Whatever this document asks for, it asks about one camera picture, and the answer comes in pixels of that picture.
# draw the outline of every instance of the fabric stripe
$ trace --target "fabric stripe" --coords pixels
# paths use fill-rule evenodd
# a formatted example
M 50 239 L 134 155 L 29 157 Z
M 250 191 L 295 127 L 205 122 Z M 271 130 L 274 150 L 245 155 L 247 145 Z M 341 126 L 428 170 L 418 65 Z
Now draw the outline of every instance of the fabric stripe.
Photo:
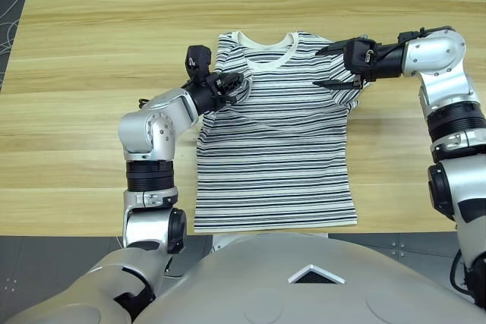
M 315 56 L 330 41 L 306 32 L 298 32 L 297 48 L 249 48 L 236 38 L 219 36 L 216 71 L 241 72 L 245 81 L 237 105 L 203 118 L 194 230 L 355 224 L 346 123 L 359 92 L 313 85 L 352 80 L 342 56 Z M 259 68 L 267 62 L 272 68 Z

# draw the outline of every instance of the wooden table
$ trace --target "wooden table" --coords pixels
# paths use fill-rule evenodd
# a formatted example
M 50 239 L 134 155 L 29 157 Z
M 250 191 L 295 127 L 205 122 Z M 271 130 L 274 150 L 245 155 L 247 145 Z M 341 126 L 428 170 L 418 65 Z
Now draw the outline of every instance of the wooden table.
M 0 234 L 114 235 L 122 229 L 120 117 L 178 87 L 188 45 L 217 35 L 258 42 L 307 30 L 330 39 L 454 26 L 486 98 L 486 0 L 27 0 L 0 95 Z M 380 80 L 349 120 L 348 167 L 359 223 L 329 232 L 448 231 L 431 208 L 430 140 L 416 79 Z M 194 218 L 193 128 L 175 158 L 179 208 Z

